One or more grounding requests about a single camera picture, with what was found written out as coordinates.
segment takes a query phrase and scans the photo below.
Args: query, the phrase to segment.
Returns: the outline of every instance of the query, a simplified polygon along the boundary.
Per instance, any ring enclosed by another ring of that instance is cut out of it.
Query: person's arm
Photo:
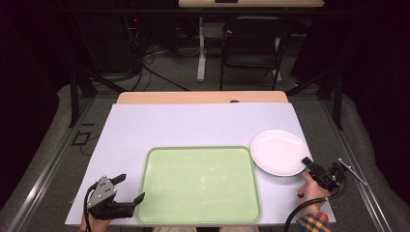
[[[304,172],[302,175],[306,182],[298,189],[298,195],[301,196],[298,202],[299,205],[312,199],[330,196],[330,193],[326,189],[319,187],[317,182],[307,172]],[[328,216],[320,211],[322,205],[323,202],[304,208],[303,216],[296,221],[301,232],[331,231]]]

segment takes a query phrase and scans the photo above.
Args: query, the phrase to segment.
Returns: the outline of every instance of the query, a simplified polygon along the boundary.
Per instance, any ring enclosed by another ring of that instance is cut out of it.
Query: black curtain
[[[36,154],[69,83],[63,51],[36,1],[0,3],[0,207]]]
[[[357,105],[376,164],[410,205],[410,6],[406,1],[326,1],[351,19],[315,19],[292,74],[302,81],[337,68],[343,93]]]

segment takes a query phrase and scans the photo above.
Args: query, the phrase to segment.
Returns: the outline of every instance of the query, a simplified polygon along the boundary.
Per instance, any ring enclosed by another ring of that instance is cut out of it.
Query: wooden table edge
[[[124,92],[119,104],[286,102],[282,91]]]

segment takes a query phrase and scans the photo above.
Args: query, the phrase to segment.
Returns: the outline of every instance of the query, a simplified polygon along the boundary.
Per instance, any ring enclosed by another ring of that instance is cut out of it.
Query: desk leg
[[[198,75],[196,77],[198,82],[204,82],[205,80],[205,42],[204,42],[204,18],[199,18],[199,63],[198,63]]]
[[[278,50],[278,47],[279,47],[279,42],[280,42],[280,39],[275,39],[275,47],[277,48],[277,50]],[[272,75],[273,76],[275,76],[275,72],[276,72],[277,70],[272,70]],[[278,79],[277,79],[277,84],[280,84],[281,83],[281,76],[280,76],[280,73],[278,74]]]

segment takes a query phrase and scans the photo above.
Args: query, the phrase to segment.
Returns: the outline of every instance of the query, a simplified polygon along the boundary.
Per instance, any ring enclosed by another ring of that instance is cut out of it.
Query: dark background
[[[116,6],[113,0],[98,2],[100,6]],[[71,58],[107,73],[128,72],[135,65],[118,18],[83,18],[76,22],[79,30],[67,20],[53,18],[51,22],[67,33],[71,43],[68,51],[37,3],[0,3],[0,181],[6,187],[0,191],[0,207],[12,194],[52,122],[59,102],[56,92],[73,74]],[[152,7],[147,5],[150,1],[139,3]],[[156,4],[175,7],[175,1]],[[384,0],[328,0],[325,8],[358,10],[359,16],[355,20],[315,19],[292,72],[304,81],[340,64],[343,92],[357,105],[377,166],[392,189],[410,204],[410,196],[404,192],[409,188],[404,180],[410,166],[410,8],[404,1]],[[175,25],[178,20],[169,17],[146,21],[151,35],[170,48],[177,47]]]

